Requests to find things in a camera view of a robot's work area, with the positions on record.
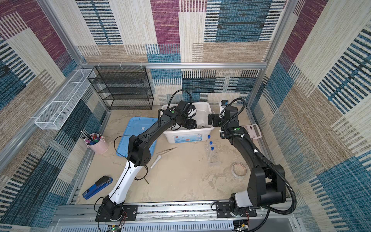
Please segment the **blue-capped test tube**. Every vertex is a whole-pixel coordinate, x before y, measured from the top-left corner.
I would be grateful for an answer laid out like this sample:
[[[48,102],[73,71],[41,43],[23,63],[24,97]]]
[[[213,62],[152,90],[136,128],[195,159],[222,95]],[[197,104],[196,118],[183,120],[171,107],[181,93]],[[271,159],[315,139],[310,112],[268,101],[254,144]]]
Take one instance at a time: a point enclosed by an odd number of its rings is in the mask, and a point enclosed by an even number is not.
[[[207,144],[207,147],[206,147],[206,153],[209,155],[213,150],[214,150],[213,142],[210,141],[210,142]]]
[[[214,150],[209,155],[207,155],[208,162],[212,162],[213,154],[214,154]]]
[[[211,142],[211,135],[209,134],[209,135],[207,136],[206,145],[205,145],[205,150],[206,150],[206,151],[209,149],[210,142]]]

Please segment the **clear test tube rack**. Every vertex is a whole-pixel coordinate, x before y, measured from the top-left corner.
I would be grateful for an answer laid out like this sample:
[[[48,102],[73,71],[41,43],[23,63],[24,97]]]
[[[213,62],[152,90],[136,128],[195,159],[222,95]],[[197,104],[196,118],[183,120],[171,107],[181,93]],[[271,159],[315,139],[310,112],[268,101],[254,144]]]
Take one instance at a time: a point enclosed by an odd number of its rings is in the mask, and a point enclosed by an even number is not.
[[[219,166],[221,164],[221,160],[220,160],[220,157],[219,157],[219,149],[217,148],[217,144],[215,144],[213,142],[213,147],[214,147],[214,154],[213,154],[213,157],[212,157],[212,162],[208,162],[208,165],[210,167],[214,167],[214,166]]]

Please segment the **white pestle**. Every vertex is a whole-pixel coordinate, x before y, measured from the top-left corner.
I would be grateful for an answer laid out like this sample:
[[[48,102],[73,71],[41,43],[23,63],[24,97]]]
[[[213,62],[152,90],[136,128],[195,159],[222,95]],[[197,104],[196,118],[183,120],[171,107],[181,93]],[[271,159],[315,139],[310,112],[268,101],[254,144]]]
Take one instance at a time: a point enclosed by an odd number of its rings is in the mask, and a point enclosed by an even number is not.
[[[155,167],[155,165],[158,163],[159,160],[161,160],[162,156],[161,155],[157,155],[155,161],[152,163],[150,169],[153,169]]]

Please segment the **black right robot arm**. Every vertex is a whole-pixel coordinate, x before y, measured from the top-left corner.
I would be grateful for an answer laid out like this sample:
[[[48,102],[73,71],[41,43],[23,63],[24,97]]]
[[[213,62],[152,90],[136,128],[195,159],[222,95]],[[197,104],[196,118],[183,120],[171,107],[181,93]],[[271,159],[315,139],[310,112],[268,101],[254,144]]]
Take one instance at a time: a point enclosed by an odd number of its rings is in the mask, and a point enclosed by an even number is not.
[[[220,137],[227,139],[241,154],[250,168],[247,189],[233,193],[229,199],[231,214],[242,215],[247,208],[265,208],[280,215],[289,215],[297,207],[294,189],[285,178],[281,165],[273,164],[253,143],[248,131],[239,125],[241,113],[226,106],[220,114],[209,114],[208,124],[220,128]]]

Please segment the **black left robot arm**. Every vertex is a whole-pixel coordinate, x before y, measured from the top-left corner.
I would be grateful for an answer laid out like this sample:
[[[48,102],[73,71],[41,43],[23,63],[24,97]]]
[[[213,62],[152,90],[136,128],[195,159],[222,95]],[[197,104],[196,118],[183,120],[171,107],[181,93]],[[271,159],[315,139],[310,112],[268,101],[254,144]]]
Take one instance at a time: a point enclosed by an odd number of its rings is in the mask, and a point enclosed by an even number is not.
[[[197,128],[197,122],[193,119],[196,112],[196,107],[192,103],[181,100],[177,106],[160,109],[157,113],[157,122],[145,132],[129,137],[127,164],[114,189],[102,199],[95,218],[97,223],[121,221],[124,218],[123,203],[139,171],[147,166],[152,158],[150,152],[152,144],[174,125],[189,130]]]

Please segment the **pink calculator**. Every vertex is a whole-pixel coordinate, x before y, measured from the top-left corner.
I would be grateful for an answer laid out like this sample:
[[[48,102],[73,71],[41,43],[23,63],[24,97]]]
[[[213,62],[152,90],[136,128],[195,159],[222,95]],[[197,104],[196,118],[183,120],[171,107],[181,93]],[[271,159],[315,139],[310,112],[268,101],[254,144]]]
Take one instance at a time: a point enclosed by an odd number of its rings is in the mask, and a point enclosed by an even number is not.
[[[262,137],[260,128],[256,123],[251,125],[245,125],[243,127],[247,130],[251,139],[255,140],[260,139]]]

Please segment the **metal tweezers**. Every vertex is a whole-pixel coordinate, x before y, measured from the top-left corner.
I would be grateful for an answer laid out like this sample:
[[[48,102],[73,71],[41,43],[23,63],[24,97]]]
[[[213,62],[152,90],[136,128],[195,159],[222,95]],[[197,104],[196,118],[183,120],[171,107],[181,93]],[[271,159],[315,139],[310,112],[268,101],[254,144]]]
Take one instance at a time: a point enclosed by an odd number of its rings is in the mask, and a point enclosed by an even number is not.
[[[158,155],[164,155],[164,154],[167,154],[167,153],[169,153],[169,152],[171,152],[171,151],[173,151],[173,150],[175,150],[175,149],[177,149],[177,147],[170,148],[170,149],[166,149],[166,150],[164,150],[164,151],[158,152],[157,154],[158,154]]]

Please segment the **white tape roll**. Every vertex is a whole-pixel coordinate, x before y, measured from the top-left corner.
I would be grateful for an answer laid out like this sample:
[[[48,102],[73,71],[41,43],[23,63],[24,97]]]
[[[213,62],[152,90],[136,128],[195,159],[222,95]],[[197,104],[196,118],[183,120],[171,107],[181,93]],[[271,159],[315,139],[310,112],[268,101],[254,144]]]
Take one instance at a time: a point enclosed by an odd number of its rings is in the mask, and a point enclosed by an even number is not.
[[[248,173],[247,167],[241,162],[235,162],[231,166],[231,173],[237,179],[244,179]]]

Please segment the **pink pen cup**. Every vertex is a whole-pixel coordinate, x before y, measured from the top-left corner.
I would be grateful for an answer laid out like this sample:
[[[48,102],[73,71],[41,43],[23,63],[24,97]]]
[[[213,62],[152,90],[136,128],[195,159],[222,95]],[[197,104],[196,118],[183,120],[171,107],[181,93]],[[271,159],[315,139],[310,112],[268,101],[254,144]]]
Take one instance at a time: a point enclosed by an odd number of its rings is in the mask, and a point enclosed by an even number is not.
[[[87,134],[81,131],[82,139],[85,142],[87,148],[91,149],[96,154],[100,155],[108,151],[109,145],[106,142],[103,135],[100,133]]]

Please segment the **blue black device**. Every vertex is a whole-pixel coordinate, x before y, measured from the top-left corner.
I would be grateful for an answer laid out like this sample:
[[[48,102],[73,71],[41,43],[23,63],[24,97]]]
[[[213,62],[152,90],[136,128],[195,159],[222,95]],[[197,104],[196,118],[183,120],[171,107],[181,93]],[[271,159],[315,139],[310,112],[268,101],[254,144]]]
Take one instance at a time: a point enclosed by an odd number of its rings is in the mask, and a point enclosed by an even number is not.
[[[84,199],[88,200],[96,193],[100,192],[105,187],[109,186],[113,181],[112,177],[103,176],[97,180],[90,188],[83,192],[82,196]]]

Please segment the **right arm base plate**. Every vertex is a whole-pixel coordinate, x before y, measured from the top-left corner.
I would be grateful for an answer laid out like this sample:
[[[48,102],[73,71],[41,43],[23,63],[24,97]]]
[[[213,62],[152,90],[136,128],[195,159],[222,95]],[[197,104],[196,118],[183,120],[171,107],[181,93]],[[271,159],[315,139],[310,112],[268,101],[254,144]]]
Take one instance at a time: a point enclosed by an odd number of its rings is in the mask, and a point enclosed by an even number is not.
[[[249,207],[240,208],[229,202],[216,201],[212,203],[211,209],[216,212],[218,218],[247,218],[257,216],[255,209]]]

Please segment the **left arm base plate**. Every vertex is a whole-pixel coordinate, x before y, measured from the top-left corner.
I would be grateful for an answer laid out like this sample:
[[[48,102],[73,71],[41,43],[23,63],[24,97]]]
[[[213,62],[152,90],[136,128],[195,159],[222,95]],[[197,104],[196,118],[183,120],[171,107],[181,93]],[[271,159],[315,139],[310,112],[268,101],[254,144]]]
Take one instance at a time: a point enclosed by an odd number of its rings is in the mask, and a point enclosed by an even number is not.
[[[98,209],[96,222],[135,221],[138,205],[101,206]]]

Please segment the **white mesh wall basket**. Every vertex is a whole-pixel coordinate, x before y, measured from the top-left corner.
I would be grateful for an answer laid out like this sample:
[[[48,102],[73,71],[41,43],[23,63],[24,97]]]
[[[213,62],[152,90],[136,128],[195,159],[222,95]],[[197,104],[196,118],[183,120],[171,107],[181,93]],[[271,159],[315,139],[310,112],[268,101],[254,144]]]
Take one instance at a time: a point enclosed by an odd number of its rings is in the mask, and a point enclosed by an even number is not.
[[[35,120],[35,125],[42,130],[60,130],[88,89],[90,73],[90,69],[75,72]]]

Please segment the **aluminium front rail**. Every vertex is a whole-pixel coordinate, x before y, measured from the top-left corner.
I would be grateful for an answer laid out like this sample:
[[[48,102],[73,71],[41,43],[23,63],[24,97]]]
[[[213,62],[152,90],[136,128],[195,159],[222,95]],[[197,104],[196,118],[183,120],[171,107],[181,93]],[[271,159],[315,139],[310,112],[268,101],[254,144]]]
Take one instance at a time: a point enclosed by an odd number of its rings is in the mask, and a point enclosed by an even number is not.
[[[261,232],[304,232],[297,213],[279,215],[248,209],[244,217],[223,216],[216,201],[128,203],[127,219],[96,222],[94,205],[58,207],[49,232],[250,232],[262,222]]]

